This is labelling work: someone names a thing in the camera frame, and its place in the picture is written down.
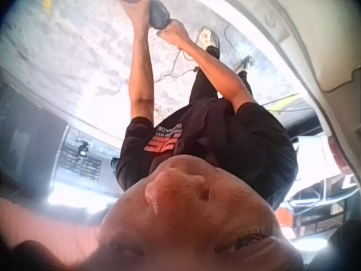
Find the concrete ground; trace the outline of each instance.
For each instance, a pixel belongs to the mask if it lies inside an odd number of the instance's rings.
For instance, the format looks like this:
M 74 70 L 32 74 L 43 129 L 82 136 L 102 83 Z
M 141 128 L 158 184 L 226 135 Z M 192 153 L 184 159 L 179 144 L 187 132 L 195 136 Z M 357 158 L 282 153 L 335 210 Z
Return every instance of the concrete ground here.
M 163 0 L 173 18 L 184 22 L 195 40 L 203 26 L 221 42 L 221 60 L 232 69 L 251 55 L 249 82 L 260 104 L 298 93 L 252 43 L 215 12 L 194 0 Z M 19 0 L 1 29 L 0 67 L 17 82 L 17 90 L 57 107 L 67 119 L 80 120 L 119 139 L 130 121 L 127 80 L 132 59 L 133 29 L 119 0 Z M 149 45 L 155 79 L 171 71 L 178 49 L 151 30 Z M 196 63 L 180 55 L 175 76 Z M 185 106 L 195 79 L 188 72 L 156 84 L 156 123 Z M 308 107 L 301 99 L 294 107 Z M 289 123 L 305 112 L 276 112 Z

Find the eye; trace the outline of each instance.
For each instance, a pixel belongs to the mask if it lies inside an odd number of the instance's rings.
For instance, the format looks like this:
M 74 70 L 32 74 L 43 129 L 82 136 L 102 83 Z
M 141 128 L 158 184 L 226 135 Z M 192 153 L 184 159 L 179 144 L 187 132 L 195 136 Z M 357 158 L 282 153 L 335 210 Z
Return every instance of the eye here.
M 266 237 L 267 237 L 266 235 L 261 234 L 261 233 L 247 234 L 230 244 L 216 247 L 214 249 L 214 252 L 218 255 L 232 253 L 232 252 L 241 250 L 244 247 L 249 247 L 253 244 L 256 244 L 256 243 L 260 242 L 261 240 L 265 239 Z
M 107 262 L 116 263 L 133 263 L 139 261 L 144 256 L 144 252 L 136 247 L 127 247 L 118 244 L 110 244 L 102 249 L 102 254 Z

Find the foot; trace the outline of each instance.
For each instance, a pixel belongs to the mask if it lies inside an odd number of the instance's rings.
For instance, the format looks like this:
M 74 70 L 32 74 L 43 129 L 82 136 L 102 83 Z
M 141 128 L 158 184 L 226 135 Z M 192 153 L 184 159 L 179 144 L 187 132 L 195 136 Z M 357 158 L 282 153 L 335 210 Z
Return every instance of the foot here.
M 240 72 L 246 72 L 252 66 L 254 66 L 254 58 L 248 55 L 242 59 L 241 64 L 236 69 L 236 73 L 239 74 Z
M 206 50 L 209 46 L 213 46 L 219 49 L 220 46 L 217 34 L 208 27 L 202 28 L 196 43 L 203 50 Z

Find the yellow object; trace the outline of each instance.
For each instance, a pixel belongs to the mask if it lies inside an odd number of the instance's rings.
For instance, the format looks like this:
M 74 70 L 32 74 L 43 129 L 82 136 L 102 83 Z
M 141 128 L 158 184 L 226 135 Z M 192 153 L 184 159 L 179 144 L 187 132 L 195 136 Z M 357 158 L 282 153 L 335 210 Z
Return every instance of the yellow object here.
M 43 0 L 43 7 L 48 14 L 51 12 L 51 0 Z
M 290 103 L 294 102 L 295 100 L 297 100 L 299 97 L 301 97 L 300 94 L 292 96 L 292 97 L 288 97 L 285 98 L 283 100 L 278 101 L 274 106 L 268 107 L 266 108 L 269 111 L 275 110 L 282 110 L 283 108 L 285 108 L 286 106 L 288 106 Z

